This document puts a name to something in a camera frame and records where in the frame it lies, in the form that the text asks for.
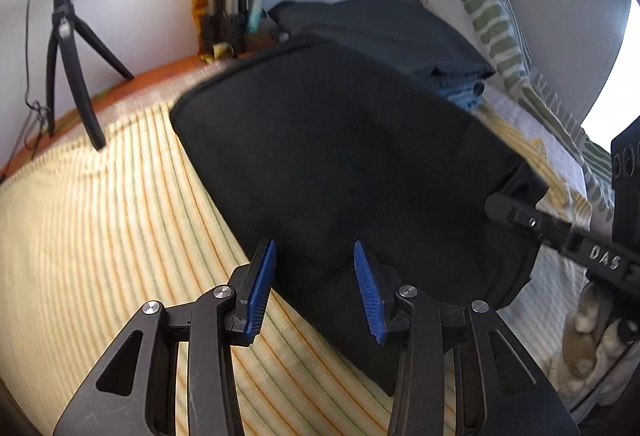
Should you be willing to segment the gloved right hand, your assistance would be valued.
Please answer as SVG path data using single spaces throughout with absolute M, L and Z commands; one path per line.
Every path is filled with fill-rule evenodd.
M 588 282 L 566 316 L 549 381 L 573 419 L 622 396 L 639 364 L 639 324 L 616 315 L 611 294 Z

